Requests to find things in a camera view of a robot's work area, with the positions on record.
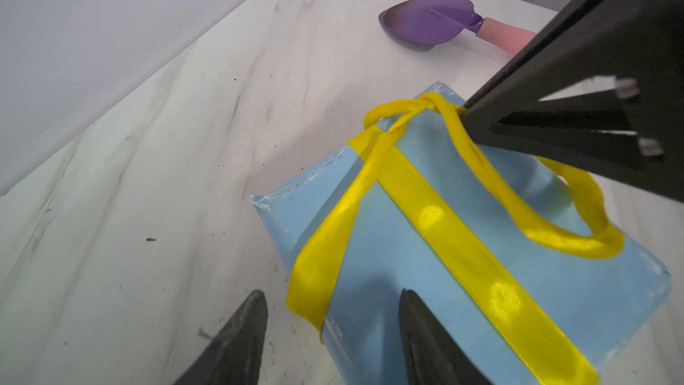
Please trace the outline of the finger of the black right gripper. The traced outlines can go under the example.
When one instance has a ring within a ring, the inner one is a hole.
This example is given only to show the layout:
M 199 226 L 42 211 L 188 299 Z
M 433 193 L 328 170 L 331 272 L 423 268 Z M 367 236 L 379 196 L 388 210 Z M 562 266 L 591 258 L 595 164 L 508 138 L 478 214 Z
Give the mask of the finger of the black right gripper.
M 595 76 L 633 78 L 647 98 L 683 97 L 683 0 L 571 0 L 466 105 L 539 100 Z
M 549 101 L 480 100 L 464 124 L 477 144 L 570 165 L 683 200 L 683 106 L 611 91 Z

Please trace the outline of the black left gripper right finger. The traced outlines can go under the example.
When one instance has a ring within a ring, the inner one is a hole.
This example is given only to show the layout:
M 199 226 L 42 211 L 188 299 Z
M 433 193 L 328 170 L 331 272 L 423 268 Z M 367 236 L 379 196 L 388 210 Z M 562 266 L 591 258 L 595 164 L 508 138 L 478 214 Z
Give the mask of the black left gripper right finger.
M 409 383 L 491 384 L 461 350 L 417 292 L 402 290 L 399 324 Z

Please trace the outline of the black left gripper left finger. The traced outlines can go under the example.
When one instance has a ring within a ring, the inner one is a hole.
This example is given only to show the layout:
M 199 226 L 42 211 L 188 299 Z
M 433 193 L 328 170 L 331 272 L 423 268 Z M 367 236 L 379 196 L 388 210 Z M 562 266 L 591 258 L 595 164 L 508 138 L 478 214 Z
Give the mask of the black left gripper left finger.
M 257 384 L 268 310 L 265 294 L 254 290 L 177 384 Z

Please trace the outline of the light blue gift box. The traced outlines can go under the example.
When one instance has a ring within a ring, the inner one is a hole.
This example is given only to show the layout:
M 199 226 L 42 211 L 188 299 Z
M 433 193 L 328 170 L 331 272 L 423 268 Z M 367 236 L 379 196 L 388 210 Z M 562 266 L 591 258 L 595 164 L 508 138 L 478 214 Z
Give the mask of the light blue gift box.
M 598 370 L 657 311 L 672 288 L 665 265 L 627 238 L 610 260 L 584 260 L 523 235 L 458 155 L 434 112 L 413 119 L 399 149 Z M 284 263 L 292 267 L 361 170 L 350 147 L 253 198 Z M 323 341 L 348 384 L 404 384 L 403 290 L 413 290 L 477 368 L 496 384 L 534 376 L 413 228 L 384 189 L 363 198 Z

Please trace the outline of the yellow ribbon of blue box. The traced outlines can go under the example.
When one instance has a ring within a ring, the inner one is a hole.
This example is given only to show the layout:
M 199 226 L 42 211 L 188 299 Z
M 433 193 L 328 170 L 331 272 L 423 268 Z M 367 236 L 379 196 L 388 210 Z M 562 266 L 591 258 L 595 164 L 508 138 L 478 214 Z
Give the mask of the yellow ribbon of blue box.
M 322 330 L 363 197 L 381 185 L 539 383 L 599 383 L 599 374 L 584 354 L 397 149 L 410 121 L 428 110 L 442 116 L 461 158 L 529 240 L 590 260 L 621 253 L 625 236 L 609 222 L 603 194 L 587 172 L 544 161 L 566 181 L 575 208 L 591 229 L 591 236 L 583 237 L 555 226 L 528 206 L 468 135 L 461 122 L 464 109 L 428 93 L 381 105 L 366 115 L 363 133 L 351 143 L 363 167 L 297 256 L 289 309 Z

